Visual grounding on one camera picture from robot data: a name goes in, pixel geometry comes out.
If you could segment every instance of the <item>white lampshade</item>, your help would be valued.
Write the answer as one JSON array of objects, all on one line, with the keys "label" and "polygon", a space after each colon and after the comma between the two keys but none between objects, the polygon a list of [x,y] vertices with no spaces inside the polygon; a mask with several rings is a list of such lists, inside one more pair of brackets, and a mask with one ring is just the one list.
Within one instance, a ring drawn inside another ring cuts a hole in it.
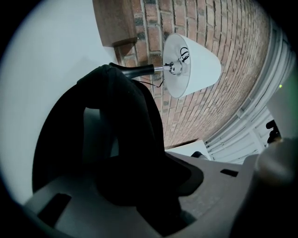
[{"label": "white lampshade", "polygon": [[177,61],[182,47],[188,48],[189,58],[183,63],[181,74],[173,75],[164,71],[164,79],[169,93],[180,98],[216,83],[221,73],[221,64],[215,54],[195,41],[171,34],[164,45],[163,64]]}]

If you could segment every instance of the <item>wooden beam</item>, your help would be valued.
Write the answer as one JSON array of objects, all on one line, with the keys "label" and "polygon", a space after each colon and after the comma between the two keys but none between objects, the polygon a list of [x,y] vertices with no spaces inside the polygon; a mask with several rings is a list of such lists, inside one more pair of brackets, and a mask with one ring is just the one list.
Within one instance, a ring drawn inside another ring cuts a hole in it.
[{"label": "wooden beam", "polygon": [[103,46],[136,43],[131,0],[93,0],[93,8]]}]

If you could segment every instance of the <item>white wall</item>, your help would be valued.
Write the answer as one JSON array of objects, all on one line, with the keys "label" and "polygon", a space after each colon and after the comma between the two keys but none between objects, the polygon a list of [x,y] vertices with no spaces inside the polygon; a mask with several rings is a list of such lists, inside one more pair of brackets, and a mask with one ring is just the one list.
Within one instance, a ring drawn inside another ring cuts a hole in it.
[{"label": "white wall", "polygon": [[102,47],[92,0],[45,0],[15,33],[0,67],[0,166],[17,202],[32,195],[35,146],[50,110],[109,62],[115,53]]},{"label": "white wall", "polygon": [[179,146],[173,149],[166,150],[167,152],[175,152],[182,155],[191,156],[195,151],[201,152],[207,159],[210,160],[210,156],[207,152],[206,146],[202,140],[197,140],[193,143]]}]

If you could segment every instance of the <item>lamp arm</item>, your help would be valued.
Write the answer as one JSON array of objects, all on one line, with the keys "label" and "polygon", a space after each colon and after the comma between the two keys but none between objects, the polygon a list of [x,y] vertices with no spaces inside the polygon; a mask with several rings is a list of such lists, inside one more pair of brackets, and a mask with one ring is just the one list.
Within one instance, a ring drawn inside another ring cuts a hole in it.
[{"label": "lamp arm", "polygon": [[118,68],[121,72],[128,77],[129,79],[133,79],[143,75],[154,74],[154,65],[145,65],[140,67],[123,67],[114,63],[109,63],[110,66]]}]

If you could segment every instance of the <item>brick wall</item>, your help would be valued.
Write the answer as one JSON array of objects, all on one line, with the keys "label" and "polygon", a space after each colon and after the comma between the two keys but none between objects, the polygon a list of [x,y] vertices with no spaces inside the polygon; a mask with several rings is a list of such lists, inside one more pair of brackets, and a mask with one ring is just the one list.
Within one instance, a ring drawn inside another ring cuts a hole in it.
[{"label": "brick wall", "polygon": [[[198,42],[218,56],[220,80],[180,99],[165,85],[151,91],[161,113],[165,146],[206,139],[244,102],[266,57],[270,24],[252,0],[132,0],[138,42],[115,49],[127,67],[162,63],[163,44],[171,33]],[[162,73],[137,80],[158,85]]]}]

